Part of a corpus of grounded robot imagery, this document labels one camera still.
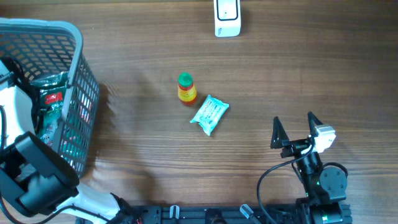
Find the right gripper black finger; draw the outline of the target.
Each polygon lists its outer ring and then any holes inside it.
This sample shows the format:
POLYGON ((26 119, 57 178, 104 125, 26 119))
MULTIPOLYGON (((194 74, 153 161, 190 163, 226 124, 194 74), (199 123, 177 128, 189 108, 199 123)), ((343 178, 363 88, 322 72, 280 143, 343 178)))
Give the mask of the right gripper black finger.
POLYGON ((279 149, 287 146, 289 144, 289 137, 283 128, 282 123, 278 116, 275 116, 273 119, 273 131, 271 138, 272 149, 279 149))
POLYGON ((308 117, 310 134, 312 136, 316 136, 317 133, 315 131, 315 127, 318 125, 323 125, 323 123, 311 111, 307 113, 307 117, 308 117))

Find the teal wet wipes packet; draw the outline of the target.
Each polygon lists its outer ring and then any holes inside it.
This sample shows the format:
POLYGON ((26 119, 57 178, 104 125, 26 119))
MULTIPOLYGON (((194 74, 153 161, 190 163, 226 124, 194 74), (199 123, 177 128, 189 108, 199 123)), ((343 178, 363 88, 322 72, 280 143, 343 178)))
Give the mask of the teal wet wipes packet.
POLYGON ((229 104, 208 95, 190 123, 198 123, 204 133, 210 136, 228 108, 229 104))

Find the sriracha bottle with green cap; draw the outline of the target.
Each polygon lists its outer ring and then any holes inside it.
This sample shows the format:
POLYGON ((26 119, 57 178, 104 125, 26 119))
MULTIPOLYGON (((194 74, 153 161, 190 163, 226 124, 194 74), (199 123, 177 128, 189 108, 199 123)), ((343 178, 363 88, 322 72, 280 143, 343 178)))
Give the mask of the sriracha bottle with green cap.
POLYGON ((187 72, 183 72, 178 76, 178 92, 179 100, 186 106, 193 105, 197 98, 197 90, 193 82, 193 77, 187 72))

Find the green 3M wipes pouch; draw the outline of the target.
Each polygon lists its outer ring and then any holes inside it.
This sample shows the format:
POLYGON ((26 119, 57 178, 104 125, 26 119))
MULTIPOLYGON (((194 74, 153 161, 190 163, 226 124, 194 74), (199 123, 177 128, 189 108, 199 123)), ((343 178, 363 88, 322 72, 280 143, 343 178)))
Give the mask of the green 3M wipes pouch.
POLYGON ((63 101, 67 89, 68 72, 46 75, 33 79, 30 84, 39 92, 36 136, 52 147, 58 119, 61 116, 63 101))

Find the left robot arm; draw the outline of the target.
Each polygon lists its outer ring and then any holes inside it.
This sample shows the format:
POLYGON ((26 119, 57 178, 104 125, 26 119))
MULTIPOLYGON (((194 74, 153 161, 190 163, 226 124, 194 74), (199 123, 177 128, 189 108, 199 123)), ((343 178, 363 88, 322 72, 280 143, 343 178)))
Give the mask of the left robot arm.
POLYGON ((67 213, 92 223, 135 223, 139 214, 122 198, 81 185, 76 172, 30 131, 6 146, 10 118, 1 110, 1 210, 18 223, 5 204, 20 214, 46 215, 44 223, 67 213))

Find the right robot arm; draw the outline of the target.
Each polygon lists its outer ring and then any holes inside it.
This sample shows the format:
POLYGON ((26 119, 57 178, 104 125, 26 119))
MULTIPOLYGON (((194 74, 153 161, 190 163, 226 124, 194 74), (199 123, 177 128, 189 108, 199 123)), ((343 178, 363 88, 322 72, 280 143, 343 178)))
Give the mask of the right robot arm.
POLYGON ((348 186, 348 170, 337 162, 323 163, 320 153, 336 138, 332 126, 308 113, 310 134, 290 140, 278 117, 273 121, 271 148, 281 149, 281 157, 293 157, 292 167, 303 184, 306 196, 287 205, 268 205, 277 223, 352 223, 350 206, 343 204, 348 186))

